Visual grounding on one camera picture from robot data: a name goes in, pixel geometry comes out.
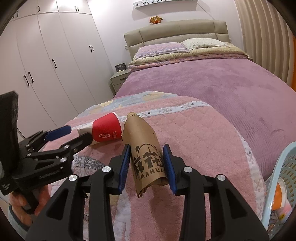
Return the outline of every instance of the upholstered headboard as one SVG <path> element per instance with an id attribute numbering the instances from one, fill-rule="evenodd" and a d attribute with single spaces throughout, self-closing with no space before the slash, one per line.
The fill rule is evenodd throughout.
<path id="1" fill-rule="evenodd" d="M 230 42 L 226 22 L 218 20 L 181 20 L 150 25 L 124 34 L 133 59 L 140 47 L 191 38 L 212 38 Z"/>

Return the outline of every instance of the human hand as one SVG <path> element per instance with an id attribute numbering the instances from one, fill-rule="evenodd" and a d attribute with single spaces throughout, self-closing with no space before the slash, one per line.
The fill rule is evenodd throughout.
<path id="1" fill-rule="evenodd" d="M 34 213 L 35 216 L 39 215 L 39 213 L 41 212 L 41 210 L 43 209 L 47 201 L 50 199 L 50 192 L 51 192 L 51 186 L 46 185 L 44 187 L 39 188 L 39 197 L 38 197 L 39 205 L 35 209 L 35 213 Z M 31 224 L 33 223 L 32 216 L 27 214 L 22 208 L 28 204 L 26 198 L 19 193 L 12 192 L 10 194 L 9 199 L 10 199 L 10 204 L 12 206 L 12 210 L 17 216 L 17 218 L 23 224 L 30 227 Z"/>

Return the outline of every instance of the pink blanket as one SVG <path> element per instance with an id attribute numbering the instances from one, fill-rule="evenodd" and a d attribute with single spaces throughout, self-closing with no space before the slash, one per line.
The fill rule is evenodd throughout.
<path id="1" fill-rule="evenodd" d="M 262 214 L 263 178 L 252 151 L 236 129 L 214 108 L 195 98 L 178 96 L 115 110 L 119 116 L 126 116 L 130 111 L 142 112 L 143 116 L 150 112 L 153 116 L 145 117 L 145 120 L 155 130 L 161 147 L 168 143 L 174 155 L 182 157 L 186 165 L 203 175 L 214 177 L 219 173 L 225 174 L 257 215 Z M 91 114 L 68 124 L 75 127 L 104 114 Z M 45 150 L 59 148 L 76 136 L 78 133 L 73 130 L 71 134 L 48 143 Z M 122 150 L 121 140 L 87 147 L 76 155 L 74 171 L 79 176 L 92 174 L 107 165 L 111 157 L 121 154 Z M 53 184 L 53 193 L 62 182 Z M 208 198 L 206 201 L 207 238 L 210 238 Z M 111 196 L 115 239 L 178 240 L 183 205 L 184 197 L 174 196 L 168 185 L 153 186 L 143 197 L 137 198 L 129 169 L 123 194 Z M 87 223 L 88 203 L 84 219 Z M 87 224 L 84 235 L 87 239 Z"/>
<path id="2" fill-rule="evenodd" d="M 130 74 L 115 97 L 162 91 L 191 96 L 220 112 L 245 138 L 264 178 L 296 141 L 296 93 L 247 59 L 205 59 Z"/>

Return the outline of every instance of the white floral pillow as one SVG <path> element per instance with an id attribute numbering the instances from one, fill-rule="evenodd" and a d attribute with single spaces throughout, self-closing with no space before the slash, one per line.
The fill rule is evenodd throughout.
<path id="1" fill-rule="evenodd" d="M 226 43 L 223 43 L 217 39 L 187 39 L 182 44 L 189 50 L 198 48 L 209 48 L 209 47 L 229 47 Z"/>

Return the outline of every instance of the nightstand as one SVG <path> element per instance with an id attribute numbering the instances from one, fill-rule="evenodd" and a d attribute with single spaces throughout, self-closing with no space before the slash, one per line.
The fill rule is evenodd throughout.
<path id="1" fill-rule="evenodd" d="M 128 71 L 129 71 L 129 69 L 126 69 L 121 72 L 117 72 L 110 78 L 116 93 L 119 91 L 122 84 L 125 82 L 127 77 L 130 75 L 130 73 Z"/>

